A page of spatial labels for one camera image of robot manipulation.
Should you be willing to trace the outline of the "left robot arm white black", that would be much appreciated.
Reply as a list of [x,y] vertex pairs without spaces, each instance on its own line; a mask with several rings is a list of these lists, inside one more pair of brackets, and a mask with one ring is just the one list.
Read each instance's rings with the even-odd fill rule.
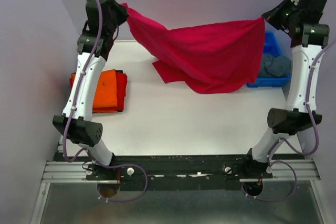
[[103,126],[92,121],[92,107],[99,77],[114,44],[114,34],[127,21],[126,7],[115,0],[86,0],[87,21],[77,42],[77,70],[69,100],[53,126],[88,152],[104,179],[116,175],[114,154],[102,140]]

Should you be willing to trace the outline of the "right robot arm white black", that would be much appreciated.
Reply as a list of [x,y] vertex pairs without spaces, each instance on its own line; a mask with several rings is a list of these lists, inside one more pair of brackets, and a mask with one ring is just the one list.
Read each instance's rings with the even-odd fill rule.
[[316,112],[316,87],[323,54],[328,48],[330,28],[321,24],[327,0],[283,0],[262,18],[291,38],[292,74],[288,98],[283,109],[268,112],[268,129],[250,149],[252,159],[243,162],[242,173],[249,178],[260,172],[259,163],[267,163],[279,146],[306,129],[315,129],[322,121]]

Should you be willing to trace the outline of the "magenta t shirt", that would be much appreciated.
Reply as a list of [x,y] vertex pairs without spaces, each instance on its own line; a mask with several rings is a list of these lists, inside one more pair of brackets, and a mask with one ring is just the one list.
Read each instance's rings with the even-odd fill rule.
[[157,60],[164,83],[200,94],[230,93],[258,77],[265,41],[262,18],[167,29],[124,3],[134,39]]

